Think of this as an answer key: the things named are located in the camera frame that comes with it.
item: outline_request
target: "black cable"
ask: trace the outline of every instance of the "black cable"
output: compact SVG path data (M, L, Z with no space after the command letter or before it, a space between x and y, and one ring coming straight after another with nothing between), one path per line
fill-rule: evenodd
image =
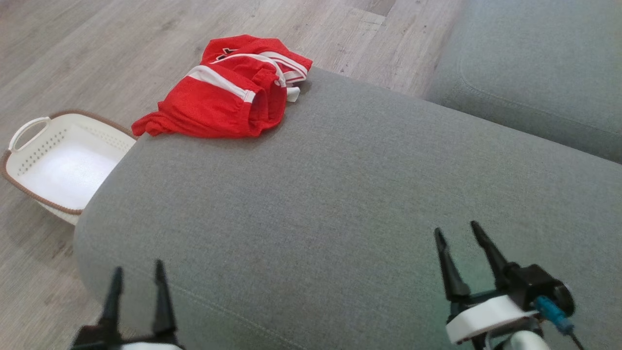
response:
M575 342L575 345L579 348L579 350L585 350L585 348L583 347L579 339L577 339L577 336L574 333L570 333L570 337L572 338L572 341Z

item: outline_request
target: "brown basket rim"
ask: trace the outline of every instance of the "brown basket rim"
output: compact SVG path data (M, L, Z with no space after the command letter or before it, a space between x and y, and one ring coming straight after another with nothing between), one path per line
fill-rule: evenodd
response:
M67 114L80 114L83 116L87 116L88 118L92 118L95 119L97 121L100 121L104 124L107 124L109 126L112 126L113 128L127 134L128 136L130 136L131 138L133 138L134 140L138 140L138 138L136 136L134 136L134 134L132 134L132 131L128 128L125 128L123 126L121 126L118 123L113 122L112 120L103 118L102 116L99 116L95 113L91 113L85 110L63 110L63 111L58 111L52 115L50 115L50 119L54 119L57 118L59 116L62 115L67 115ZM11 175L9 175L9 172L6 169L6 164L9 161L9 157L11 156L11 151L7 150L4 152L4 155L2 156L2 169L0 169L0 171L2 172L2 176L7 179L13 186L17 187L20 191L22 191L23 193L27 194L29 197L34 198L37 202L41 202L43 204L45 204L46 206L49 206L51 208L54 208L56 210L60 210L64 213L67 214L71 214L71 215L80 215L82 214L82 209L69 209L66 208L64 206L60 206L52 201L49 201L41 196L39 196L38 194L32 192L31 190L29 190L28 188L24 187L24 185L20 184L17 180L15 180Z

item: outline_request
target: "gray sofa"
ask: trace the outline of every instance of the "gray sofa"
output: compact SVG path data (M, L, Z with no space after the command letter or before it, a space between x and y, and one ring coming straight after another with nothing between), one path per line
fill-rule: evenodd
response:
M622 163L622 4L470 1L427 99Z
M107 178L74 250L100 300L124 267L123 322L149 329L161 258L187 349L453 349L432 232L487 290L478 220L571 286L588 349L622 346L620 164L320 69L303 91L256 140L144 136Z

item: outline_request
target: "white laundry basket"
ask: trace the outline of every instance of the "white laundry basket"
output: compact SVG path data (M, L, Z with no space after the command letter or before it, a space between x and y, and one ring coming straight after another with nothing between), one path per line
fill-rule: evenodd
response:
M27 130L41 124L40 132L16 147ZM62 111L19 128L2 159L2 175L75 225L97 188L135 142L129 130L98 115Z

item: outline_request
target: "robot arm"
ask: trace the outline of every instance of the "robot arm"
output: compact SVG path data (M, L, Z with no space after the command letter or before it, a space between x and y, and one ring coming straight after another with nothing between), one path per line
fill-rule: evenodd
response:
M70 350L183 350L177 342L175 315L170 300L164 264L155 261L157 303L152 323L153 334L140 338L121 339L119 333L119 299L123 291L123 269L114 271L113 280L104 303L100 320L94 326L83 326Z
M540 323L548 320L583 349L567 317L575 311L568 288L538 265L520 267L508 262L477 222L471 221L471 228L486 254L495 286L475 295L460 277L442 231L437 228L434 232L445 296L450 302L446 325L450 341L471 341L476 350L548 350L540 328ZM495 345L502 337L506 339Z

